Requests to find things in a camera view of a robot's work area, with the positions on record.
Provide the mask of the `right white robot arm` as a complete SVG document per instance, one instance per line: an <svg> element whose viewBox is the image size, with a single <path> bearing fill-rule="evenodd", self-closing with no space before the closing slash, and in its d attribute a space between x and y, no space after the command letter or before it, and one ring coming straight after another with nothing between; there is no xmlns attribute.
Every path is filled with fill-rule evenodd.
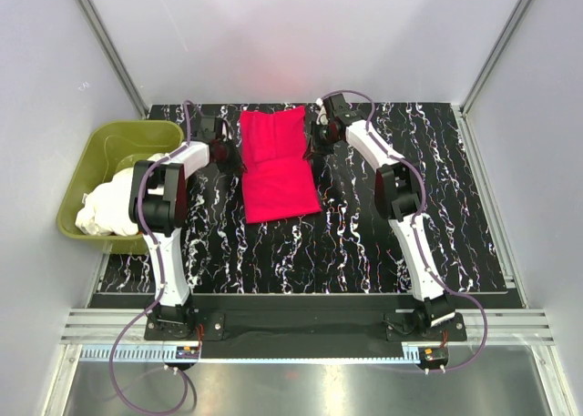
<svg viewBox="0 0 583 416"><path fill-rule="evenodd" d="M352 109L337 90L316 100L320 109L310 124L304 157L325 156L344 142L374 170L374 204L395 234L411 280L415 309L402 333L416 332L425 340L443 333L455 316L445 284L424 232L424 181L413 163L387 143L372 125L372 117Z"/></svg>

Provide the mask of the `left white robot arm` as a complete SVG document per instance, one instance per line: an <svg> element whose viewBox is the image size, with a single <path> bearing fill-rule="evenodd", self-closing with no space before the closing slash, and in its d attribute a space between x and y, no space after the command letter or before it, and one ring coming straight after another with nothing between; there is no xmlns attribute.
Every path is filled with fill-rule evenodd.
<svg viewBox="0 0 583 416"><path fill-rule="evenodd" d="M188 127L189 140L161 159L140 160L133 167L128 215L148 246L155 280L148 325L179 340L196 330L197 318L184 274L181 230L188 213L188 179L214 164L223 173L246 170L226 121L203 116Z"/></svg>

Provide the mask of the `pink t shirt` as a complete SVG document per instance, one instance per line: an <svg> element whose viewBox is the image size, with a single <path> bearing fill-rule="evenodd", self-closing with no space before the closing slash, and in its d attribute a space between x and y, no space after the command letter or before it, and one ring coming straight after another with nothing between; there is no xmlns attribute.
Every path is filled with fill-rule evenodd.
<svg viewBox="0 0 583 416"><path fill-rule="evenodd" d="M240 114L245 218L249 224L318 213L312 168L303 155L305 107Z"/></svg>

